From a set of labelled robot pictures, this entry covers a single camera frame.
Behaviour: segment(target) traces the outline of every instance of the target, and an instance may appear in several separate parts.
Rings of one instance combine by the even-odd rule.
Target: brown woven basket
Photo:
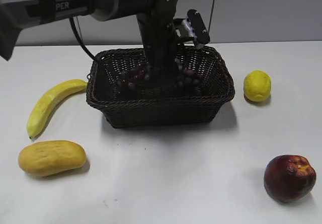
[[[196,50],[186,46],[186,68],[201,76],[193,95],[155,88],[142,92],[140,99],[119,99],[115,85],[121,72],[146,63],[143,49],[117,49],[97,55],[87,87],[87,103],[102,111],[115,128],[210,122],[220,107],[234,98],[233,80],[220,54],[211,47]],[[178,58],[184,60],[183,52]]]

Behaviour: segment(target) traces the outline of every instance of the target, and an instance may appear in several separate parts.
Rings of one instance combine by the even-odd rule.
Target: banana
[[[49,115],[55,107],[66,97],[83,91],[87,83],[82,80],[62,82],[47,91],[32,110],[27,123],[27,132],[30,139],[37,137],[44,129]]]

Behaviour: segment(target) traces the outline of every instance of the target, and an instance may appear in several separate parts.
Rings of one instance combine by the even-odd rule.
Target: mango
[[[56,140],[37,142],[25,147],[19,154],[19,167],[36,177],[57,174],[82,167],[86,153],[77,143]]]

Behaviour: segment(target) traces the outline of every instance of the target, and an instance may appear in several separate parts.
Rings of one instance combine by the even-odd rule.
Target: red apple
[[[278,156],[268,163],[264,174],[267,193],[284,203],[304,197],[312,190],[315,182],[315,170],[303,156]]]

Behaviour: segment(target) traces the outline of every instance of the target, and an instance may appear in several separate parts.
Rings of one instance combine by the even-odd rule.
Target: white tabletop
[[[91,61],[78,46],[17,47],[0,59],[0,223],[262,224],[322,221],[322,42],[215,44],[236,89],[211,124],[113,129],[86,104],[65,101],[37,141],[65,139],[86,150],[80,171],[35,179],[17,163],[32,142],[35,103],[65,80],[86,79]],[[101,50],[133,46],[92,46]],[[244,77],[266,71],[271,101],[244,99]],[[263,174],[278,155],[309,159],[318,178],[303,200],[281,205]]]

